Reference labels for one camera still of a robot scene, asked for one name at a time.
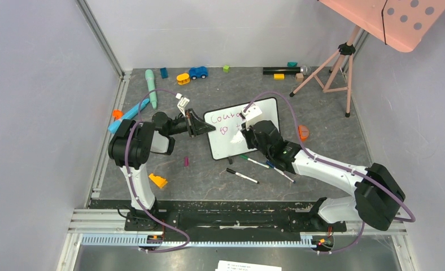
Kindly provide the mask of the white printed paper sheet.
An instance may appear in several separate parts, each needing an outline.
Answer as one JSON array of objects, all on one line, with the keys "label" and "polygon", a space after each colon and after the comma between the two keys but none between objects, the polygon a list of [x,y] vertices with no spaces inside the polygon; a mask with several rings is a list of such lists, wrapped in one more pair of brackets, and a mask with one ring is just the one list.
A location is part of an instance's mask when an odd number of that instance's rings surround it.
[{"label": "white printed paper sheet", "polygon": [[281,271],[280,266],[240,263],[220,260],[215,271]]}]

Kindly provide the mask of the small orange toy piece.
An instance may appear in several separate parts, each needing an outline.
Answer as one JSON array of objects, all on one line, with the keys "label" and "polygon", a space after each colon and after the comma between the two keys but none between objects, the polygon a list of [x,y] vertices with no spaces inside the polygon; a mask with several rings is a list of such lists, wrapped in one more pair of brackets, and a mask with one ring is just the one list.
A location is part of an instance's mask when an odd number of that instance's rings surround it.
[{"label": "small orange toy piece", "polygon": [[113,110],[112,117],[114,120],[118,120],[124,116],[124,113],[121,110]]}]

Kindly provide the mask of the orange semicircle toy piece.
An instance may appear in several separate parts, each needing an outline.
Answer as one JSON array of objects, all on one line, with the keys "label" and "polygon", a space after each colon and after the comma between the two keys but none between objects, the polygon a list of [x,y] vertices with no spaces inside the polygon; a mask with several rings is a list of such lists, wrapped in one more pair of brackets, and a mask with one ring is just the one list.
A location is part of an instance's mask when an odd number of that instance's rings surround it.
[{"label": "orange semicircle toy piece", "polygon": [[298,126],[298,133],[299,133],[299,138],[302,142],[305,142],[310,135],[309,129],[304,125]]}]

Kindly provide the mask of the blue whiteboard marker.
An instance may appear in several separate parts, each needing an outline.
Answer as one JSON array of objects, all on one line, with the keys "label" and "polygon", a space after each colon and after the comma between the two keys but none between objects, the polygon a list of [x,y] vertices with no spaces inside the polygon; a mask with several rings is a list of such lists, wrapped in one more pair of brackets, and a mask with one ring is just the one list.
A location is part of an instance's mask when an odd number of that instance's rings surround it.
[{"label": "blue whiteboard marker", "polygon": [[269,160],[265,162],[270,168],[274,169],[276,172],[278,172],[283,177],[287,178],[292,183],[295,183],[295,180],[293,180],[291,177],[289,177],[284,171],[277,169]]}]

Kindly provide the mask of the yellow orange oval toy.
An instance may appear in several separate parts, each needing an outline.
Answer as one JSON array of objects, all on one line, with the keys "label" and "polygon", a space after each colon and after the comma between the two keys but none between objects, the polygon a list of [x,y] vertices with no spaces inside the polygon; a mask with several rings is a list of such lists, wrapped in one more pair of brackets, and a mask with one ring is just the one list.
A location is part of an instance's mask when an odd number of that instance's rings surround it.
[{"label": "yellow orange oval toy", "polygon": [[185,85],[190,82],[191,77],[188,73],[182,73],[176,77],[176,80],[179,85]]}]

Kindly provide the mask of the blue toy car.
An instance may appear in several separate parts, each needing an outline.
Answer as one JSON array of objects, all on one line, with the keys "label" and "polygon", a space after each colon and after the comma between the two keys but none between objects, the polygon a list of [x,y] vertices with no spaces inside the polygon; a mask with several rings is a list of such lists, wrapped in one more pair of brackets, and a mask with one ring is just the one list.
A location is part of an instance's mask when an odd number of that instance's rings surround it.
[{"label": "blue toy car", "polygon": [[196,80],[198,78],[207,78],[208,69],[205,66],[192,67],[189,69],[189,76],[191,80]]}]

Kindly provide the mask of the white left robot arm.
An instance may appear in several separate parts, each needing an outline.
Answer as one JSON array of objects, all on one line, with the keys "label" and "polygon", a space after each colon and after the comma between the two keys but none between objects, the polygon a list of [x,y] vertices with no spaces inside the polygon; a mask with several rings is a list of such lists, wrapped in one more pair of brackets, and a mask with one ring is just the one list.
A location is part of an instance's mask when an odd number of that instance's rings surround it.
[{"label": "white left robot arm", "polygon": [[147,161],[151,153],[170,155],[176,143],[175,134],[187,133],[196,137],[215,131],[192,108],[171,119],[164,112],[153,114],[151,121],[137,124],[134,120],[121,122],[108,146],[108,155],[123,172],[131,194],[131,204],[125,219],[140,223],[147,230],[160,224],[157,201],[150,187]]}]

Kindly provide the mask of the beige wooden cube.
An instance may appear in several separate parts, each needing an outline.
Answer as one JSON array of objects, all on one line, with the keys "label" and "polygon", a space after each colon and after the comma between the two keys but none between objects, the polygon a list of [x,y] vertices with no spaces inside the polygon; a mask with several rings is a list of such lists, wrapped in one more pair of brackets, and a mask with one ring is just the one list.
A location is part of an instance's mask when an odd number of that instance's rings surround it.
[{"label": "beige wooden cube", "polygon": [[296,82],[303,82],[303,81],[304,81],[304,78],[305,78],[305,76],[304,76],[304,74],[302,74],[302,73],[297,73],[297,74],[295,75]]}]

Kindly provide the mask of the orange wedge block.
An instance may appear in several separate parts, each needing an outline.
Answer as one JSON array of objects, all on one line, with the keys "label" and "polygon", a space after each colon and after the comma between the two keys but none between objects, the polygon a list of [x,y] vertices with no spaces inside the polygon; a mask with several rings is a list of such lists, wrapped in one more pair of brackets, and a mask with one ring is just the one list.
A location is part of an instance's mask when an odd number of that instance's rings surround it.
[{"label": "orange wedge block", "polygon": [[168,183],[165,178],[154,175],[153,173],[149,174],[149,179],[160,189],[163,189]]}]

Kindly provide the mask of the yellow rectangular block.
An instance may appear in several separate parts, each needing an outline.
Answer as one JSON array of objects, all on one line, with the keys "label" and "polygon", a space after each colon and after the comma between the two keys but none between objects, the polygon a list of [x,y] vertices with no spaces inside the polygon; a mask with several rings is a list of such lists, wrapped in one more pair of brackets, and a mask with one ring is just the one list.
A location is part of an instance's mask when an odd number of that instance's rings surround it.
[{"label": "yellow rectangular block", "polygon": [[275,80],[284,80],[284,79],[285,79],[285,75],[284,75],[283,73],[275,73],[275,74],[273,75],[273,78],[274,78]]}]

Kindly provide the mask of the blue toy crayon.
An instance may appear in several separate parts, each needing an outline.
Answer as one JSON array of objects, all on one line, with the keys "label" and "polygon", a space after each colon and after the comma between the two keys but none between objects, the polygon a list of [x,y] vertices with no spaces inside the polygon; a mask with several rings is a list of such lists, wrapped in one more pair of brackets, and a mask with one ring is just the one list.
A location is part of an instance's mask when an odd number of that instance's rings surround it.
[{"label": "blue toy crayon", "polygon": [[144,108],[147,106],[148,103],[150,103],[150,100],[149,100],[148,98],[146,98],[146,99],[144,99],[141,103],[136,104],[134,107],[132,107],[132,108],[131,108],[130,110],[128,110],[126,113],[124,113],[124,116],[123,116],[122,118],[120,118],[120,119],[118,119],[118,120],[114,120],[114,121],[108,126],[107,130],[108,130],[111,134],[114,134],[114,133],[118,130],[118,128],[119,128],[119,126],[120,126],[120,124],[121,124],[121,122],[122,122],[123,120],[134,118],[138,113],[140,113],[140,111],[141,111],[142,109],[144,109]]}]

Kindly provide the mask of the mint green toy crayon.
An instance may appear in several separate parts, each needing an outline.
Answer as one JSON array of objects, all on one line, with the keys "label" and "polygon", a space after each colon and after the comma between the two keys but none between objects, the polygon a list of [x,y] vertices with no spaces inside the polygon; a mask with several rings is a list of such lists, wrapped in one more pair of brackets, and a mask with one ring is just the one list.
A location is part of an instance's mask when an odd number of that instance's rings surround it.
[{"label": "mint green toy crayon", "polygon": [[154,72],[151,69],[145,70],[145,79],[146,79],[146,82],[147,82],[148,91],[150,92],[149,93],[150,103],[151,103],[153,109],[157,109],[157,107],[158,107],[158,98],[157,98],[156,92],[154,92],[154,90],[156,89],[156,87],[155,87],[155,75],[154,75]]}]

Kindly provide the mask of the green whiteboard marker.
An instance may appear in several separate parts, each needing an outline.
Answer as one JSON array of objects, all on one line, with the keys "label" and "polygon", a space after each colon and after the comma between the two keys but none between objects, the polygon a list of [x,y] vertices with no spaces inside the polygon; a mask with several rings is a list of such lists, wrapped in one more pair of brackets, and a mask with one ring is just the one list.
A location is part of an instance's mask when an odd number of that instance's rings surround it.
[{"label": "green whiteboard marker", "polygon": [[268,164],[263,164],[263,163],[261,163],[261,162],[258,162],[258,161],[254,160],[254,159],[252,159],[252,158],[249,158],[249,157],[246,156],[246,155],[239,155],[239,157],[240,157],[240,158],[243,158],[243,159],[245,159],[245,160],[247,160],[247,161],[249,161],[249,162],[252,162],[252,163],[254,163],[254,164],[257,164],[257,165],[259,165],[259,166],[262,166],[262,167],[264,167],[264,168],[267,168],[267,169],[270,169],[270,168],[271,168]]}]

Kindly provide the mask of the white whiteboard black frame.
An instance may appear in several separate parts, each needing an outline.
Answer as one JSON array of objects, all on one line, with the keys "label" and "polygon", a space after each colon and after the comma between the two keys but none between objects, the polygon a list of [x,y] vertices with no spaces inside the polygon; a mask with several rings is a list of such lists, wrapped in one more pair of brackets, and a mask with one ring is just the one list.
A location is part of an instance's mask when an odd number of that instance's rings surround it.
[{"label": "white whiteboard black frame", "polygon": [[[256,100],[255,104],[262,110],[267,120],[272,121],[277,128],[280,127],[278,104],[275,97]],[[203,114],[204,121],[215,127],[214,131],[207,134],[213,160],[221,160],[255,151],[254,148],[247,147],[246,141],[231,143],[233,136],[242,129],[241,112],[247,105],[248,103],[236,104],[210,110]]]}]

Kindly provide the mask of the black whiteboard marker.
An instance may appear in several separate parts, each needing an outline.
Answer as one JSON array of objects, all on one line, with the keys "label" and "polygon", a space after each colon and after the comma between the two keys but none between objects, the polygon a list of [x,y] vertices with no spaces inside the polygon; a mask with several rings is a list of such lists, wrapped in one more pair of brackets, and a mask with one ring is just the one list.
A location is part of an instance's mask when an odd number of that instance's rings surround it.
[{"label": "black whiteboard marker", "polygon": [[253,179],[253,178],[251,178],[251,177],[249,177],[249,176],[246,176],[246,175],[244,175],[244,174],[242,174],[242,173],[239,173],[239,172],[237,172],[237,171],[235,171],[235,170],[233,170],[233,169],[226,168],[226,171],[227,171],[228,173],[230,173],[230,174],[236,175],[236,176],[238,176],[238,177],[240,177],[240,178],[244,178],[244,179],[249,180],[249,181],[251,181],[251,182],[253,182],[253,183],[256,183],[256,184],[259,184],[259,183],[260,183],[259,181],[255,180],[255,179]]}]

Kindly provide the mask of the black cylinder tube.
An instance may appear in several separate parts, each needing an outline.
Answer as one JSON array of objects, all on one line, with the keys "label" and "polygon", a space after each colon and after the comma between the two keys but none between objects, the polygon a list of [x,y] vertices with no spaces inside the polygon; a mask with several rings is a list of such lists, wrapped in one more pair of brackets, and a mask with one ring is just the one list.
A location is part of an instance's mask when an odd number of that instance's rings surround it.
[{"label": "black cylinder tube", "polygon": [[295,75],[297,73],[302,73],[302,67],[263,67],[264,75],[273,74],[285,74],[285,75]]}]

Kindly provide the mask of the pink music stand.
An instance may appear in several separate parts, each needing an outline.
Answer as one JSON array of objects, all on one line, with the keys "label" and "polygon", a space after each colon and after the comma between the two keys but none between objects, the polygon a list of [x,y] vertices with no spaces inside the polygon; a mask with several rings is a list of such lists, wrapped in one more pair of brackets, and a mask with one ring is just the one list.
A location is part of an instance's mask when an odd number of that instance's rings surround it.
[{"label": "pink music stand", "polygon": [[[445,0],[326,0],[322,4],[354,23],[355,27],[347,42],[339,45],[332,56],[312,72],[289,96],[293,97],[307,83],[315,79],[324,93],[337,91],[347,93],[346,117],[351,114],[352,77],[356,54],[354,42],[358,34],[363,30],[385,45],[399,52],[409,53],[416,48],[426,32],[445,11]],[[331,84],[344,60],[348,61],[347,85],[332,88]]]}]

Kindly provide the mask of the dark blue block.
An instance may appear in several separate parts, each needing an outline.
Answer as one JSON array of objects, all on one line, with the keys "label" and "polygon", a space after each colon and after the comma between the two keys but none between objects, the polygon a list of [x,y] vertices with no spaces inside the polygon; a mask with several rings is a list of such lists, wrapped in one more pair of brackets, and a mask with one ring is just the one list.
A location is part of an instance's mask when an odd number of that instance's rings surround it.
[{"label": "dark blue block", "polygon": [[161,74],[161,78],[163,78],[163,79],[169,77],[168,70],[166,69],[166,67],[160,69],[160,74]]}]

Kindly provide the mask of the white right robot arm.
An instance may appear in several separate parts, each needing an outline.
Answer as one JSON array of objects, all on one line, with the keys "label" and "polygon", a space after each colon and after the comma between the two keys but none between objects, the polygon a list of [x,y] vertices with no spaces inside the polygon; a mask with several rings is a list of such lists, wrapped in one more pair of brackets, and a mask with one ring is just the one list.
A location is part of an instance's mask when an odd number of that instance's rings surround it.
[{"label": "white right robot arm", "polygon": [[314,229],[324,230],[342,221],[362,221],[385,231],[397,219],[405,193],[385,166],[355,166],[320,156],[284,140],[270,120],[251,127],[243,125],[235,138],[244,140],[249,149],[257,149],[280,171],[317,179],[348,194],[317,201],[309,215]]}]

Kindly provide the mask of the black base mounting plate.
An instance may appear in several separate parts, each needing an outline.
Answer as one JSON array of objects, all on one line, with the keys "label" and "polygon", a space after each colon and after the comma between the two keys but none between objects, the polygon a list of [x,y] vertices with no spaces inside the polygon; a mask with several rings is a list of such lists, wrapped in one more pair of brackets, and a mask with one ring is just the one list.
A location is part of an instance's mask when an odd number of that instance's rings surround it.
[{"label": "black base mounting plate", "polygon": [[158,200],[150,213],[131,209],[126,231],[160,231],[165,241],[297,241],[301,232],[346,232],[345,222],[328,224],[316,210],[320,202]]}]

